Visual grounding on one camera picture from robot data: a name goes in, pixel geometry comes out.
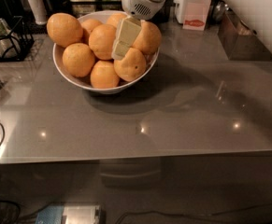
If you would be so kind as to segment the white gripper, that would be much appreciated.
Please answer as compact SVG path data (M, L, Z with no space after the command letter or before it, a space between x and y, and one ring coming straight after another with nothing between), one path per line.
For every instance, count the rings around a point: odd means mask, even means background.
M123 10L132 17L126 17L119 21L111 53L114 60L121 60L134 44L141 31L140 20L150 20L165 3L165 0L121 1Z

